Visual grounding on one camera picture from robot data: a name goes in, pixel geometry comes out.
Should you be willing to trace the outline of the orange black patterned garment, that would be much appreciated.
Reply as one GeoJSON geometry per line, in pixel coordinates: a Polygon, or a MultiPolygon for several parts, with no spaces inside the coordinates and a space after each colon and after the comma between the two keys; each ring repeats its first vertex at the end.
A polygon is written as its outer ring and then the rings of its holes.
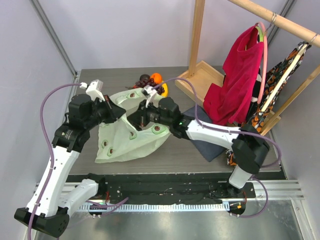
{"type": "Polygon", "coordinates": [[[279,62],[266,73],[264,93],[262,95],[261,103],[250,103],[249,111],[245,120],[245,123],[252,125],[258,133],[262,132],[262,128],[265,125],[264,121],[273,109],[282,89],[286,85],[290,76],[302,64],[305,52],[311,47],[312,46],[309,45],[306,41],[300,42],[283,61],[279,62]],[[302,54],[293,65],[295,57],[301,50],[303,50],[302,54]],[[280,84],[279,89],[275,92],[275,95],[271,97],[271,94],[274,92],[276,85],[291,65],[293,65],[292,70],[284,78],[284,80],[280,84]]]}

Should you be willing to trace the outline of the green avocado print plastic bag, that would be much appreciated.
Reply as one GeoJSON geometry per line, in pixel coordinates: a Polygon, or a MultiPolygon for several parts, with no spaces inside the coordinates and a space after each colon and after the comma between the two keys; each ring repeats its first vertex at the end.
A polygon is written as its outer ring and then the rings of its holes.
{"type": "Polygon", "coordinates": [[[145,100],[141,89],[131,89],[110,96],[126,113],[111,124],[101,123],[98,129],[98,151],[95,163],[126,162],[146,157],[156,151],[171,135],[169,127],[150,122],[142,130],[135,128],[127,119],[139,103],[145,100]]]}

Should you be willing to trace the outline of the red shirt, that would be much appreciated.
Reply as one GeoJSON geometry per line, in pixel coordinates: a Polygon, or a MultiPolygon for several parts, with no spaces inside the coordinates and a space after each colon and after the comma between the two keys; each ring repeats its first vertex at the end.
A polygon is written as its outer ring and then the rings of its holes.
{"type": "Polygon", "coordinates": [[[222,66],[222,86],[210,85],[203,108],[213,124],[245,122],[264,50],[258,35],[258,29],[251,26],[236,39],[222,66]]]}

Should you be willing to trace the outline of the wooden hanger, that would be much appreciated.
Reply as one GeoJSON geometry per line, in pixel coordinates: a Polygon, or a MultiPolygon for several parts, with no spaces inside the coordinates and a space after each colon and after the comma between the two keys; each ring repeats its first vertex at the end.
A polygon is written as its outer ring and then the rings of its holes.
{"type": "Polygon", "coordinates": [[[283,83],[287,80],[287,77],[291,73],[291,71],[295,68],[297,63],[299,62],[301,56],[306,52],[307,48],[309,47],[309,43],[304,44],[300,50],[298,51],[297,55],[294,57],[293,61],[289,65],[289,67],[286,69],[286,71],[283,73],[281,78],[279,79],[278,83],[274,87],[274,89],[270,92],[269,96],[266,98],[266,102],[263,104],[261,111],[265,112],[266,109],[269,107],[269,105],[272,103],[274,97],[276,96],[278,90],[281,88],[283,83]]]}

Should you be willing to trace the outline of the orange fruit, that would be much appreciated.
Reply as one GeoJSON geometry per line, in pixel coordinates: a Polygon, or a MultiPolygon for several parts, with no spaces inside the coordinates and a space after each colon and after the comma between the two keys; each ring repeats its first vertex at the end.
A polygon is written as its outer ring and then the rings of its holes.
{"type": "Polygon", "coordinates": [[[150,76],[151,79],[153,79],[153,82],[156,83],[157,85],[162,83],[163,82],[163,78],[162,78],[162,75],[159,74],[159,73],[153,73],[151,76],[150,76]]]}

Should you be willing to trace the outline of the yellow banana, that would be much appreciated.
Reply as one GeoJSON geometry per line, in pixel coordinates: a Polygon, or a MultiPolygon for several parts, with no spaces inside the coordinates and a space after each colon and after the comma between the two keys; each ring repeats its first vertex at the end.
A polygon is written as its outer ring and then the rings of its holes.
{"type": "Polygon", "coordinates": [[[164,83],[161,85],[160,88],[161,88],[161,96],[166,98],[169,94],[168,85],[164,83]]]}

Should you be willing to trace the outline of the dark brown plum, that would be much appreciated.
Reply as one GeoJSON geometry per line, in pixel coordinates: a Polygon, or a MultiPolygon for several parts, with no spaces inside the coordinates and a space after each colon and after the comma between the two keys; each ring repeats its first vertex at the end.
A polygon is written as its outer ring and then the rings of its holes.
{"type": "Polygon", "coordinates": [[[148,74],[142,74],[140,77],[139,77],[139,80],[140,81],[148,81],[150,79],[150,76],[148,74]]]}

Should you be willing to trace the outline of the dark blue folded cloth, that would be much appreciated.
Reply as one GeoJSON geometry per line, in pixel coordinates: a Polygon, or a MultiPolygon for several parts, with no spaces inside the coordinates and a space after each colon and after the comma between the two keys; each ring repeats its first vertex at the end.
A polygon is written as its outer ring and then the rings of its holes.
{"type": "MultiPolygon", "coordinates": [[[[203,121],[205,123],[212,122],[209,116],[200,106],[197,106],[197,116],[200,121],[203,121]]],[[[207,162],[211,162],[226,150],[220,145],[202,140],[191,140],[191,142],[207,162]]]]}

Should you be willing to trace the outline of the pink plastic hanger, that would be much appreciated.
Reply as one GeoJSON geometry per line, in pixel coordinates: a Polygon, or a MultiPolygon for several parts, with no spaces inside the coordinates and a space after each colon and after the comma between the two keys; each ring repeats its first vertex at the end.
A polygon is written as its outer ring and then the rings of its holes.
{"type": "Polygon", "coordinates": [[[257,104],[259,105],[262,101],[264,88],[265,88],[265,80],[267,74],[267,64],[268,64],[268,40],[267,40],[267,30],[264,24],[259,21],[256,23],[257,27],[260,29],[259,36],[262,37],[263,42],[263,59],[262,59],[262,73],[261,73],[261,84],[259,89],[259,95],[257,98],[257,104]]]}

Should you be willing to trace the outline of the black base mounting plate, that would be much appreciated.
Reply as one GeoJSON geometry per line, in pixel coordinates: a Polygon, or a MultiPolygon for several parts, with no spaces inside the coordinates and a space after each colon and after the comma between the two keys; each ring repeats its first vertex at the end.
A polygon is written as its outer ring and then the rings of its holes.
{"type": "Polygon", "coordinates": [[[256,197],[247,182],[240,190],[227,183],[229,173],[99,174],[105,185],[92,200],[111,204],[127,199],[132,205],[218,204],[224,199],[247,201],[256,197]]]}

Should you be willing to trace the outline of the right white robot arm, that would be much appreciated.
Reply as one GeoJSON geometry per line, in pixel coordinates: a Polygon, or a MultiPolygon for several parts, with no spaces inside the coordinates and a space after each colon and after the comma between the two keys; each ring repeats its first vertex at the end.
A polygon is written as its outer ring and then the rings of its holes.
{"type": "Polygon", "coordinates": [[[226,193],[233,198],[244,191],[246,182],[257,174],[270,150],[265,138],[255,128],[220,126],[197,120],[181,113],[179,106],[170,98],[163,98],[158,106],[143,100],[128,120],[134,127],[145,127],[150,122],[165,125],[179,139],[204,141],[231,150],[236,159],[226,193]]]}

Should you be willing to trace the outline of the dark red grape bunch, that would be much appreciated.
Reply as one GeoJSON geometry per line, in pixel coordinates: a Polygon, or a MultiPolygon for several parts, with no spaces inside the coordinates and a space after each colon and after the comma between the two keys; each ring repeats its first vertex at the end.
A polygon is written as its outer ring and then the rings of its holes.
{"type": "Polygon", "coordinates": [[[142,78],[141,80],[135,83],[136,88],[144,88],[146,86],[155,87],[157,83],[155,83],[153,78],[142,78]]]}

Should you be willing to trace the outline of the wooden clothes rack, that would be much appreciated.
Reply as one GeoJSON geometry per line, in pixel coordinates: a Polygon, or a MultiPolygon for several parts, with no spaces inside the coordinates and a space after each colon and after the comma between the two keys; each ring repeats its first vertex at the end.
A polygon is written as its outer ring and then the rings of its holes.
{"type": "MultiPolygon", "coordinates": [[[[292,35],[313,44],[316,47],[320,46],[320,36],[315,32],[293,22],[285,17],[272,12],[250,0],[232,0],[231,3],[247,10],[248,12],[270,22],[272,25],[285,30],[292,35]]],[[[193,27],[192,27],[192,43],[189,59],[188,70],[180,75],[181,78],[186,78],[192,83],[195,89],[193,92],[192,87],[187,83],[178,80],[175,84],[180,90],[194,100],[199,106],[203,106],[205,95],[211,84],[221,86],[223,83],[223,75],[215,68],[210,66],[205,61],[197,62],[198,51],[200,44],[200,36],[202,30],[203,15],[205,9],[205,1],[197,0],[194,7],[193,27]]],[[[289,99],[279,108],[278,111],[270,112],[261,134],[266,135],[279,121],[280,114],[295,100],[302,91],[320,74],[320,67],[317,66],[308,78],[300,85],[300,87],[289,97],[289,99]]]]}

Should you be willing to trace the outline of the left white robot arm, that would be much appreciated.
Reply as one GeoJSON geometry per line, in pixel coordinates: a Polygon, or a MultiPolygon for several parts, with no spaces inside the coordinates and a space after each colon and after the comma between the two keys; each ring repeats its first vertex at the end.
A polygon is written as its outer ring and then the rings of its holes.
{"type": "Polygon", "coordinates": [[[67,229],[70,218],[79,207],[89,200],[102,199],[107,192],[106,179],[89,173],[66,196],[62,190],[69,172],[78,159],[91,129],[119,120],[125,109],[114,104],[105,95],[92,100],[87,94],[75,95],[68,104],[65,122],[55,131],[51,144],[50,159],[36,192],[26,207],[18,208],[14,218],[54,238],[67,229]]]}

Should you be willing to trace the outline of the aluminium corner frame profile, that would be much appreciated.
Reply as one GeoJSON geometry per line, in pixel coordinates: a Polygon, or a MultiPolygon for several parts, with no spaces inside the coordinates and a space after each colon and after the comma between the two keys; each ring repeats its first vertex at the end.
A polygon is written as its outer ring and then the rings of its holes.
{"type": "Polygon", "coordinates": [[[39,0],[30,0],[29,2],[32,5],[32,7],[34,8],[36,14],[38,15],[40,21],[42,22],[45,30],[47,31],[49,37],[51,38],[53,44],[55,45],[57,51],[59,52],[62,60],[66,64],[71,75],[74,78],[76,78],[78,71],[75,69],[74,65],[72,64],[65,48],[63,47],[54,27],[52,26],[52,24],[47,16],[47,14],[45,13],[40,1],[39,0]]]}

